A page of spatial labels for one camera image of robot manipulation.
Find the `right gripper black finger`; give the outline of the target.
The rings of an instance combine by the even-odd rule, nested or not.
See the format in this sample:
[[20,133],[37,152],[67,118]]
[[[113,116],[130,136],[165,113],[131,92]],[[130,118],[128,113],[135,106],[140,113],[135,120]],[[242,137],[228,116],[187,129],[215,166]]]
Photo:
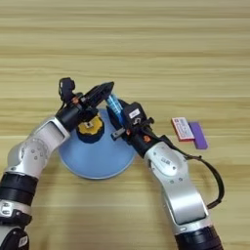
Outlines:
[[110,120],[111,125],[114,127],[115,130],[120,130],[124,127],[122,116],[120,113],[114,112],[110,107],[107,109],[108,117]]

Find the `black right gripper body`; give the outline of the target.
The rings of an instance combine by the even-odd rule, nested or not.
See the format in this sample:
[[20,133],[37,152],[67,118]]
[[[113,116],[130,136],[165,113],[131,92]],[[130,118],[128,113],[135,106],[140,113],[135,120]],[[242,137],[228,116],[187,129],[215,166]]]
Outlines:
[[161,139],[152,132],[150,124],[153,122],[154,120],[151,117],[147,118],[141,124],[126,129],[121,135],[121,138],[129,146],[132,146],[141,158],[144,158],[146,152],[161,141]]

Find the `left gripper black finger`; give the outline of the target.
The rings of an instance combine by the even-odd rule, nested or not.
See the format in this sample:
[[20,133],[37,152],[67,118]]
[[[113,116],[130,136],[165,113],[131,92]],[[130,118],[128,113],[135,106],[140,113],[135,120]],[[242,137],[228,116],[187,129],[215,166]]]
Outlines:
[[105,101],[110,96],[110,92],[98,91],[91,92],[88,95],[88,106],[97,107],[101,102]]
[[85,98],[88,100],[106,99],[111,94],[113,86],[113,81],[97,85],[85,94]]

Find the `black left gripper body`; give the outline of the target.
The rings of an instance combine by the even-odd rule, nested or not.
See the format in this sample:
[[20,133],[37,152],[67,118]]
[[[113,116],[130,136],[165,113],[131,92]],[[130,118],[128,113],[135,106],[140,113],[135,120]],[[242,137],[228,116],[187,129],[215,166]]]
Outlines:
[[68,132],[82,122],[91,121],[98,114],[96,107],[88,106],[88,99],[83,93],[61,94],[61,100],[63,107],[59,109],[56,117]]

